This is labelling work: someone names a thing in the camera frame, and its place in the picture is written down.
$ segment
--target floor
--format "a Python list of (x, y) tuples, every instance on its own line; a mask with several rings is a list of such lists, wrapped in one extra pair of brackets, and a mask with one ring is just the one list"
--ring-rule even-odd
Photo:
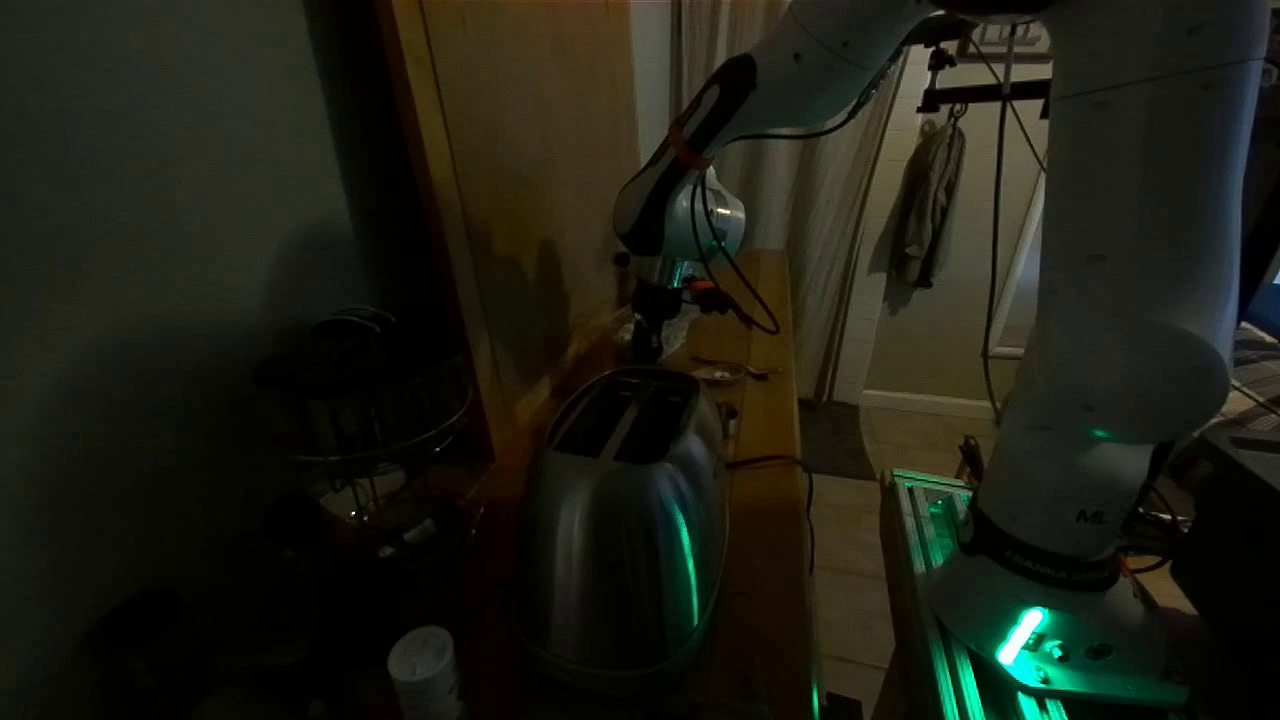
[[(864, 444), (882, 475), (916, 470), (956, 475), (958, 442), (974, 437), (991, 449), (991, 425), (972, 415), (864, 410)], [(879, 685), (890, 659), (890, 603), (879, 553), (879, 479), (816, 475), (816, 642), (824, 658), (824, 687), (854, 698), (875, 717)]]

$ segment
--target metal surface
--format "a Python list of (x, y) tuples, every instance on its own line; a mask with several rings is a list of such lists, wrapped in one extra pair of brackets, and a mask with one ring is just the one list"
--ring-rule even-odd
[(554, 421), (525, 518), (520, 624), (561, 680), (691, 659), (724, 568), (720, 415), (691, 376), (625, 370)]
[(948, 720), (1069, 720), (1069, 717), (1176, 717), (1176, 709), (1141, 709), (1134, 703), (1096, 703), (1082, 691), (1071, 698), (1043, 698), (1029, 691), (1015, 680), (1015, 666), (1030, 659), (1030, 624), (1043, 622), (1040, 608), (1029, 608), (1012, 615), (1012, 627), (1001, 643), (1001, 666), (972, 658), (963, 643), (956, 643), (943, 624), (931, 611), (928, 586), (931, 575), (958, 553), (958, 521), (969, 511), (972, 488), (948, 475), (924, 475), (924, 472), (897, 472), (897, 521), (904, 537), (904, 564), (906, 564), (906, 590), (900, 591), (906, 608), (900, 611), (900, 642), (916, 666), (910, 672), (928, 676), (928, 698), (916, 702), (916, 711), (928, 709)]

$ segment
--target cable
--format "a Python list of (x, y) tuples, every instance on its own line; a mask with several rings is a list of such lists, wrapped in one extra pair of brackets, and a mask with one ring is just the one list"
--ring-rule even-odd
[(772, 303), (761, 296), (761, 290), (757, 290), (757, 283), (749, 280), (749, 272), (731, 262), (731, 252), (724, 247), (724, 238), (716, 231), (716, 211), (711, 211), (711, 201), (708, 201), (708, 173), (696, 173), (696, 181), (691, 181), (691, 201), (696, 201), (696, 207), (699, 207), (699, 217), (702, 217), (702, 223), (708, 223), (708, 231), (711, 231), (711, 241), (716, 241), (716, 252), (729, 262), (731, 277), (749, 290), (749, 296), (757, 300), (757, 307), (762, 307), (769, 326), (761, 326), (738, 300), (731, 300), (731, 296), (724, 291), (720, 277), (711, 272), (711, 262), (708, 262), (708, 247), (702, 247), (702, 231), (696, 228), (696, 211), (688, 211), (688, 217), (691, 217), (691, 223), (688, 223), (688, 228), (691, 228), (691, 243), (696, 243), (696, 257), (699, 257), (711, 290), (729, 300), (729, 307), (731, 307), (749, 329), (757, 329), (757, 332), (762, 332), (762, 335), (778, 335), (783, 326), (774, 322)]
[(1251, 406), (1263, 410), (1263, 414), (1280, 414), (1276, 400), (1266, 400), (1263, 392), (1255, 392), (1255, 390), (1247, 390), (1247, 385), (1241, 385), (1241, 380), (1230, 380), (1230, 392), (1241, 392), (1244, 400), (1251, 400)]
[[(1009, 85), (1009, 79), (1001, 79), (1001, 73), (994, 73), (994, 64), (988, 61), (988, 52), (982, 52), (981, 46), (972, 46), (972, 50), (974, 50), (974, 55), (982, 61), (982, 70), (991, 73), (991, 79), (994, 79), (994, 85)], [(1029, 152), (1035, 156), (1040, 173), (1048, 173), (1048, 162), (1040, 156), (1040, 145), (1030, 141), (1030, 133), (1029, 133), (1029, 126), (1023, 126), (1023, 114), (1018, 114), (1015, 105), (1012, 105), (1012, 121), (1015, 121)]]
[[(1015, 26), (1009, 26), (1009, 50), (1005, 50), (1005, 88), (1012, 79), (1012, 34)], [(982, 307), (982, 350), (981, 350), (981, 362), (982, 362), (982, 392), (988, 392), (988, 406), (991, 406), (991, 421), (1001, 429), (1005, 421), (1005, 406), (994, 396), (994, 376), (991, 376), (991, 332), (994, 332), (994, 291), (1001, 291), (1001, 228), (1005, 228), (1005, 141), (1009, 141), (1009, 109), (1012, 100), (1005, 95), (1001, 100), (1001, 121), (994, 121), (994, 188), (991, 188), (991, 257), (988, 257), (988, 307)]]
[(805, 575), (811, 575), (811, 568), (816, 568), (816, 530), (811, 530), (811, 475), (816, 475), (816, 470), (805, 457), (738, 457), (738, 461), (729, 461), (724, 470), (738, 472), (738, 470), (757, 470), (757, 465), (794, 465), (805, 472)]
[(1176, 503), (1165, 497), (1158, 475), (1167, 472), (1176, 444), (1154, 444), (1150, 465), (1141, 488), (1141, 500), (1133, 518), (1123, 521), (1126, 550), (1123, 556), (1154, 556), (1150, 564), (1126, 568), (1133, 575), (1154, 572), (1170, 564), (1179, 544), (1187, 540), (1187, 530), (1176, 511)]

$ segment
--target wall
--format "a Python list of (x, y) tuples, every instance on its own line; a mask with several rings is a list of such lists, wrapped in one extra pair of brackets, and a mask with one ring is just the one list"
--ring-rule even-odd
[(436, 353), (463, 350), (436, 217), (419, 201), (370, 6), (303, 0), (358, 262), (379, 307)]
[(621, 303), (609, 217), (634, 173), (626, 6), (389, 0), (497, 444)]
[[(1029, 64), (1015, 70), (1015, 79), (1048, 78), (1048, 70)], [(958, 64), (943, 78), (943, 85), (991, 85), (982, 64)], [(963, 114), (958, 127), (969, 133), (969, 156), (956, 188), (950, 223), (943, 238), (943, 270), (934, 272), (934, 290), (916, 291), (904, 307), (882, 303), (882, 223), (890, 217), (890, 201), (900, 191), (906, 156), (916, 152), (916, 137), (924, 117), (916, 114), (928, 88), (928, 52), (910, 52), (904, 70), (904, 85), (897, 95), (897, 114), (882, 137), (882, 152), (875, 164), (875, 184), (864, 217), (864, 252), (854, 300), (844, 332), (844, 370), (841, 370), (841, 400), (870, 396), (940, 396), (958, 406), (982, 400), (981, 374), (981, 335), (982, 335), (982, 290), (988, 290), (988, 247), (991, 247), (991, 173), (994, 173), (994, 105), (974, 105)], [(1029, 133), (1043, 156), (1048, 126), (1040, 121), (1040, 105), (1018, 105)], [(1009, 164), (1005, 164), (1005, 217), (1001, 217), (1001, 290), (1009, 280), (1015, 241), (1023, 231), (1023, 217), (1035, 188), (1035, 162), (1009, 121)], [(1015, 365), (994, 362), (994, 385), (1012, 385)]]
[(634, 164), (669, 137), (676, 105), (676, 0), (632, 0)]
[(94, 717), (124, 591), (253, 608), (247, 365), (368, 280), (298, 0), (8, 6), (0, 95), (0, 717)]

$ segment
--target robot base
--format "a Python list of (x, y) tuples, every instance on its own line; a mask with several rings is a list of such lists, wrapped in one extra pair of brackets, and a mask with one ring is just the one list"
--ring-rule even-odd
[(1108, 591), (1029, 586), (988, 556), (958, 553), (969, 500), (958, 479), (897, 475), (900, 544), (910, 564), (910, 608), (900, 611), (916, 611), (934, 711), (1088, 717), (1105, 703), (1108, 717), (1147, 717), (1187, 703), (1158, 608), (1133, 575)]

